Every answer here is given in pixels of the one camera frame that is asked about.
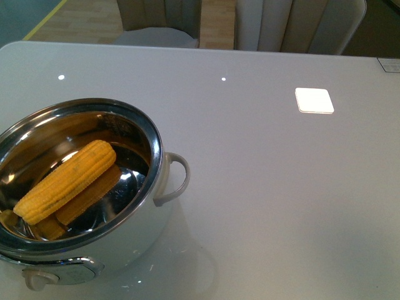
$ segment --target cooking pot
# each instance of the cooking pot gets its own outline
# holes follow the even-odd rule
[[[112,274],[138,258],[166,225],[172,202],[189,183],[189,165],[164,152],[153,122],[139,109],[110,99],[63,102],[19,121],[0,136],[0,211],[95,139],[110,143],[121,171],[117,184],[66,234],[46,240],[22,219],[0,224],[0,259],[20,268],[30,289],[77,284]],[[182,185],[165,194],[172,162],[183,165]]]

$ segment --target wooden floor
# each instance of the wooden floor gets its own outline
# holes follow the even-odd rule
[[[203,0],[200,48],[233,49],[236,0]],[[31,41],[111,44],[122,33],[116,0],[67,0]]]

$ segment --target chair seat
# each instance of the chair seat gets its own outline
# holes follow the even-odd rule
[[[114,42],[115,45],[198,48],[199,41],[186,32],[169,27],[149,27],[124,31]]]

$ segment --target glossy tabletop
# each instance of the glossy tabletop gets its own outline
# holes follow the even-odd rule
[[[326,89],[334,112],[300,112],[296,88]],[[33,292],[0,261],[2,299],[398,299],[400,74],[376,58],[0,50],[0,131],[78,98],[144,111],[191,182],[155,244],[114,277]]]

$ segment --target small label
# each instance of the small label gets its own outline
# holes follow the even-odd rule
[[[395,58],[378,58],[382,68],[387,73],[400,73],[400,59]]]

